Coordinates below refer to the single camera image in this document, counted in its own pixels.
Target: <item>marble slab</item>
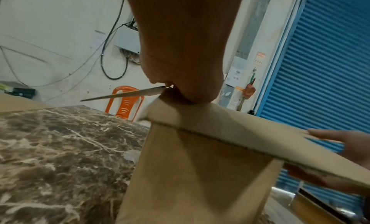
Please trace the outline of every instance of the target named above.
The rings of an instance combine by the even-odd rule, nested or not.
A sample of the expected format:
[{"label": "marble slab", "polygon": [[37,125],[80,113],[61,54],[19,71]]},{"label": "marble slab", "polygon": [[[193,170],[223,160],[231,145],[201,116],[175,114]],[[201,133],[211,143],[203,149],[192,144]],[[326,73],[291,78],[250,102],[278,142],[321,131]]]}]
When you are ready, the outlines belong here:
[{"label": "marble slab", "polygon": [[85,106],[0,113],[0,223],[113,224],[147,133]]}]

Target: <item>orange chair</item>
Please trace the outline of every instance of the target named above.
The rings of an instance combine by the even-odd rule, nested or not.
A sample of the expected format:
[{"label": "orange chair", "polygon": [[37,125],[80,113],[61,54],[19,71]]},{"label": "orange chair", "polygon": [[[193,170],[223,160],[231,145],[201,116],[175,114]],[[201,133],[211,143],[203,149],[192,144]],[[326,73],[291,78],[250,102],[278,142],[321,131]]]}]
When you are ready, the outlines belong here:
[{"label": "orange chair", "polygon": [[[119,87],[116,87],[113,90],[112,94],[116,94],[120,90],[123,91],[123,92],[128,92],[128,91],[137,91],[138,89],[137,88],[130,87],[130,86],[119,86]],[[136,101],[139,98],[141,98],[140,104],[138,106],[138,109],[136,110],[136,113],[134,115],[134,118],[131,120],[131,121],[134,121],[134,119],[136,117],[136,114],[138,113],[139,108],[140,108],[141,104],[144,101],[144,97],[143,96],[123,97],[122,98],[121,105],[119,106],[119,109],[118,109],[118,111],[116,113],[116,116],[117,117],[120,117],[120,118],[123,118],[123,119],[128,119],[128,117],[130,116],[130,112],[132,110],[132,107],[134,106],[134,104],[136,103]],[[106,113],[109,113],[109,110],[110,110],[110,108],[112,106],[112,103],[113,103],[113,98],[111,98],[109,100],[109,102],[108,102],[108,106],[105,109],[105,112]]]}]

